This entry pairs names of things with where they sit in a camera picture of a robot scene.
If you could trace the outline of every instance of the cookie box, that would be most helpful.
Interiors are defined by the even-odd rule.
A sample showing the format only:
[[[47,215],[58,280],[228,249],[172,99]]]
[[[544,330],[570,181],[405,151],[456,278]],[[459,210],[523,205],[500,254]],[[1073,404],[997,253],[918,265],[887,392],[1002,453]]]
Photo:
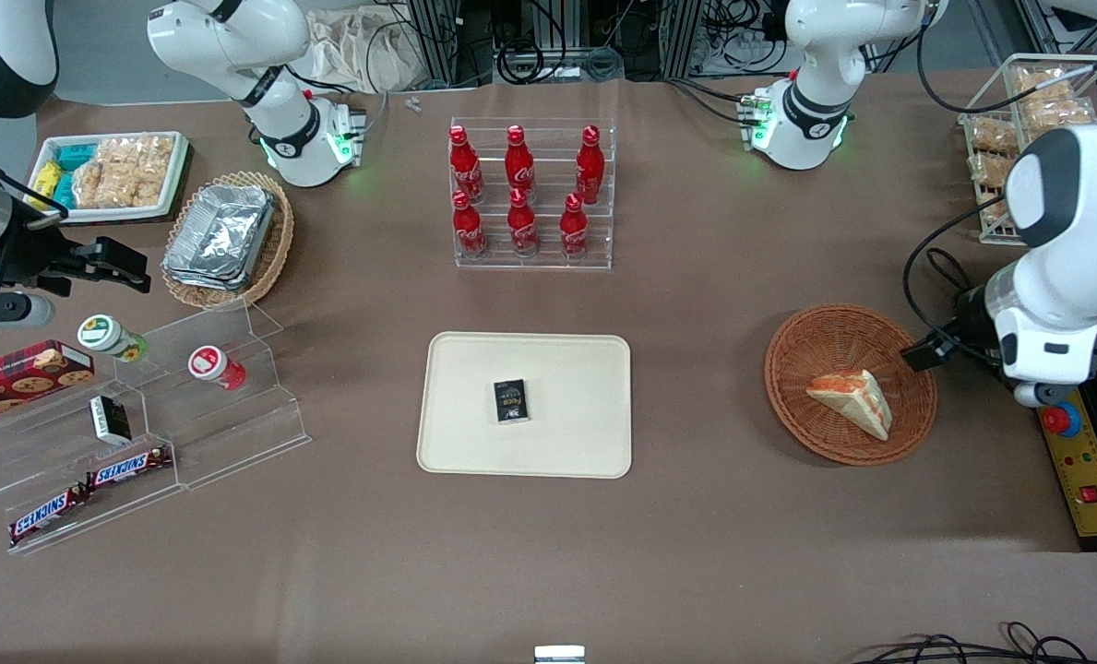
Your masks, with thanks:
[[[0,413],[93,379],[88,354],[47,340],[0,357]]]

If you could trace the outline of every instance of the wicker basket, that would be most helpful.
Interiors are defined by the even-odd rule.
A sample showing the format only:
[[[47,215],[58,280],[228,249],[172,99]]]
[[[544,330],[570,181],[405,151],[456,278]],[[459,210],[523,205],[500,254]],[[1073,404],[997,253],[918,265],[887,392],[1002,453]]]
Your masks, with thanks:
[[[833,461],[879,465],[908,457],[937,413],[937,385],[914,373],[900,351],[914,345],[905,329],[872,310],[846,303],[801,311],[781,324],[766,353],[766,390],[773,410],[802,444]],[[812,379],[868,369],[889,401],[889,440],[866,434],[806,395]]]
[[[210,308],[223,305],[223,303],[236,300],[237,297],[245,297],[248,302],[256,303],[261,297],[264,297],[265,293],[269,293],[270,288],[273,286],[273,283],[278,281],[278,277],[282,273],[282,268],[285,268],[286,254],[290,252],[290,244],[294,239],[294,211],[290,207],[290,200],[286,199],[286,193],[282,191],[282,185],[274,182],[273,178],[261,176],[260,172],[241,171],[230,173],[230,176],[220,176],[212,180],[207,185],[211,184],[256,185],[261,187],[267,192],[272,192],[278,198],[278,205],[273,210],[273,218],[270,220],[270,230],[265,233],[264,244],[261,245],[261,256],[258,257],[257,268],[252,271],[252,280],[249,281],[249,286],[245,291],[223,291],[180,283],[170,278],[167,270],[163,270],[163,281],[167,282],[168,289],[170,289],[172,295],[176,295],[178,302],[188,303],[191,306]],[[180,232],[183,225],[183,218],[186,216],[186,211],[194,203],[200,192],[203,192],[203,188],[200,188],[199,192],[192,193],[189,202],[184,203],[182,210],[180,210],[180,214],[176,218],[176,226],[171,228],[171,236],[167,240],[168,248],[176,240],[178,232]]]

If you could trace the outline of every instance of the small bottle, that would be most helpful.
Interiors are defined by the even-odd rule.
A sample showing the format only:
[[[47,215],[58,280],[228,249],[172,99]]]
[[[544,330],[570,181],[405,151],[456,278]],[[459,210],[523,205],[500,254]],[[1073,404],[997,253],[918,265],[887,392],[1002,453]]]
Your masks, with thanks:
[[[216,346],[201,346],[186,361],[186,369],[200,381],[215,382],[226,390],[245,384],[245,367]]]
[[[528,205],[528,194],[523,189],[511,189],[511,210],[507,213],[507,226],[511,229],[514,256],[531,259],[540,251],[536,213]]]
[[[536,200],[536,167],[531,150],[523,143],[523,127],[513,124],[507,127],[507,156],[502,159],[507,167],[507,184],[527,193],[528,203]]]
[[[467,131],[462,125],[450,127],[450,168],[454,170],[454,181],[459,189],[478,203],[484,200],[484,182],[482,182],[482,165],[478,155],[467,140]]]
[[[561,215],[561,247],[568,262],[585,260],[585,240],[589,234],[589,217],[581,210],[581,198],[569,193],[565,198],[565,214]]]
[[[77,340],[87,349],[118,361],[138,361],[147,352],[147,339],[122,327],[112,315],[90,315],[77,329]]]
[[[601,194],[601,178],[607,173],[607,156],[601,154],[601,131],[591,124],[581,131],[581,151],[577,153],[577,193],[581,202],[593,205]]]
[[[480,259],[486,254],[486,234],[482,230],[478,211],[473,209],[471,196],[462,190],[454,192],[454,232],[464,257]]]

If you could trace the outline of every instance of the yellow control panel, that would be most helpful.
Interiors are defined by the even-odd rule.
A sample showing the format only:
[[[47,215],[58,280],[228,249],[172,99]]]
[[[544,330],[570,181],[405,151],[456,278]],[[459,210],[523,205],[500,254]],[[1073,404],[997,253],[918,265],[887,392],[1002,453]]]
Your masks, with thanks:
[[[1037,413],[1076,533],[1097,537],[1097,436],[1088,423],[1081,392],[1074,391],[1064,403]]]

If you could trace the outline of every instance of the brown table surface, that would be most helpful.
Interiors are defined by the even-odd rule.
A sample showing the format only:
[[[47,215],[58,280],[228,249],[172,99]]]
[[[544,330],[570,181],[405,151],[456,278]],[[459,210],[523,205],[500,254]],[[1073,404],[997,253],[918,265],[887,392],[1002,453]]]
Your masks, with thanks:
[[[985,72],[937,76],[966,100]],[[750,89],[744,81],[725,89]],[[310,444],[32,556],[5,553],[0,661],[826,661],[920,632],[1002,645],[1028,621],[1097,655],[1097,555],[1076,554],[1032,412],[979,367],[937,371],[931,437],[855,470],[781,428],[762,357],[792,312],[875,307],[914,335],[906,254],[971,206],[954,116],[873,76],[829,162],[790,172],[661,83],[488,87],[393,100],[363,167],[290,189],[298,232],[264,307]],[[375,113],[376,100],[357,100]],[[451,116],[614,116],[614,269],[461,272]],[[189,191],[268,170],[231,102],[57,102],[41,136],[178,130]],[[146,251],[167,224],[109,234]],[[983,279],[1015,252],[941,243]],[[919,273],[923,302],[948,291]],[[76,283],[45,331],[108,311],[148,329],[193,310]],[[415,459],[429,340],[445,329],[611,333],[633,352],[634,463],[617,481],[433,475]]]

